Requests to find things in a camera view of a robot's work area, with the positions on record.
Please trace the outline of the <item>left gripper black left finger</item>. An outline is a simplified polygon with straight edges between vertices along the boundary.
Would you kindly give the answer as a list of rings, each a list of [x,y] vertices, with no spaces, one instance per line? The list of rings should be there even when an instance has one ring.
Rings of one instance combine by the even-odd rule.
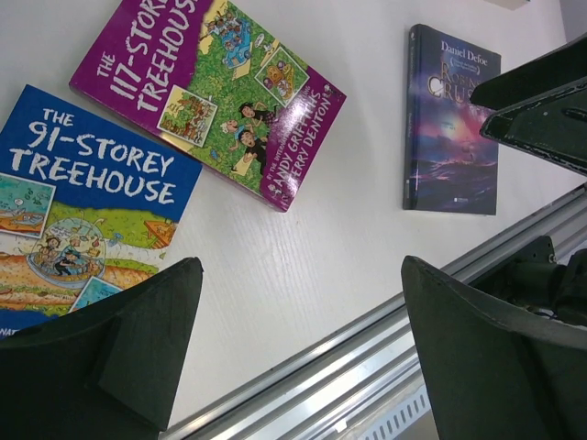
[[[156,439],[202,290],[199,258],[1,342],[4,439]]]

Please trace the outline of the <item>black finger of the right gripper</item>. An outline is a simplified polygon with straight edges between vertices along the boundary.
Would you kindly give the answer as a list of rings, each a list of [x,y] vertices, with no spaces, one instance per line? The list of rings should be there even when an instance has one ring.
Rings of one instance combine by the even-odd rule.
[[[471,102],[492,110],[536,97],[586,77],[586,35],[478,85]]]
[[[561,85],[490,115],[483,138],[562,168],[586,173],[586,79]]]

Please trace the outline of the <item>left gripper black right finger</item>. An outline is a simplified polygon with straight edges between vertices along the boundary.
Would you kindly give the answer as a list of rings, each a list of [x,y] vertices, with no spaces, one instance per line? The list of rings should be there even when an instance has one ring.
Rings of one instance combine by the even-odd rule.
[[[583,439],[586,330],[539,317],[417,257],[404,297],[442,439]]]

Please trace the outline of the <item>blue 91-Storey Treehouse book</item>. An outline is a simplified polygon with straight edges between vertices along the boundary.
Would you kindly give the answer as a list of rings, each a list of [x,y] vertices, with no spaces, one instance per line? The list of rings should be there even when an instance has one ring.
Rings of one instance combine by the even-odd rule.
[[[1,335],[160,272],[201,165],[33,85],[1,131]]]

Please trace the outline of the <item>purple 117-Storey Treehouse book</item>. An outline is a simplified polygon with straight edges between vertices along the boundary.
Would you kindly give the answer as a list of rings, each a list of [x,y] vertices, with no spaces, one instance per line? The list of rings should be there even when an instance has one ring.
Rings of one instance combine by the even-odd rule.
[[[229,1],[122,1],[70,85],[282,212],[346,99]]]

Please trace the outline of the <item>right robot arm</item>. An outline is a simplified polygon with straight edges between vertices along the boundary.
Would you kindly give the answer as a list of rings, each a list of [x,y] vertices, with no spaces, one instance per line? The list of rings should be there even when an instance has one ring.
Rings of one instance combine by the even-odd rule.
[[[477,86],[472,102],[492,110],[483,138],[586,173],[586,37]],[[514,254],[494,274],[492,293],[563,322],[586,323],[586,253],[560,265],[551,251]]]

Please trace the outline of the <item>dark Robinson Crusoe book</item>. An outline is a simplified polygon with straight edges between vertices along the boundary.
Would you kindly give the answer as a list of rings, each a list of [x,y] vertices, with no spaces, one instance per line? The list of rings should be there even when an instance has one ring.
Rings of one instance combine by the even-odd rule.
[[[471,96],[500,74],[501,59],[430,26],[410,28],[404,209],[495,215],[499,147],[481,136],[490,112]]]

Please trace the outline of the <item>aluminium mounting rail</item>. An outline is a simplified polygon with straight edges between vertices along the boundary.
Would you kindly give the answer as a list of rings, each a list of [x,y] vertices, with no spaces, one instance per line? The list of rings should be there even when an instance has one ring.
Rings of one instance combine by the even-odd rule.
[[[161,438],[358,439],[370,422],[423,384],[398,293]]]

